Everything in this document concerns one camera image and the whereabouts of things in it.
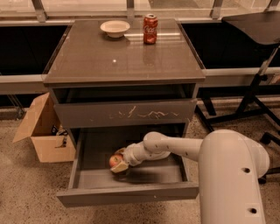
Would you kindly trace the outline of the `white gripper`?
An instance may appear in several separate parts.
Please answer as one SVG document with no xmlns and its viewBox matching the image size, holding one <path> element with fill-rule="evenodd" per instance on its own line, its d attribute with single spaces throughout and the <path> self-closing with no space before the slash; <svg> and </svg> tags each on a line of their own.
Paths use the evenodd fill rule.
<svg viewBox="0 0 280 224">
<path fill-rule="evenodd" d="M 143 143 L 133 143 L 128 147 L 123 147 L 115 152 L 116 155 L 123 155 L 124 161 L 113 166 L 110 170 L 113 173 L 125 172 L 129 165 L 140 165 L 145 160 L 145 148 Z"/>
</svg>

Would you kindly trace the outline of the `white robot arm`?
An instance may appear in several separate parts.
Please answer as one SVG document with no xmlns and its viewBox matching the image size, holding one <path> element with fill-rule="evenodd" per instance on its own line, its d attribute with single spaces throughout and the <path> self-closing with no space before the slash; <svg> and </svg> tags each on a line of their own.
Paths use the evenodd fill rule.
<svg viewBox="0 0 280 224">
<path fill-rule="evenodd" d="M 266 224 L 258 179 L 270 158 L 259 143 L 236 131 L 218 129 L 203 139 L 149 132 L 142 142 L 116 151 L 110 170 L 124 172 L 172 153 L 198 163 L 201 224 Z"/>
</svg>

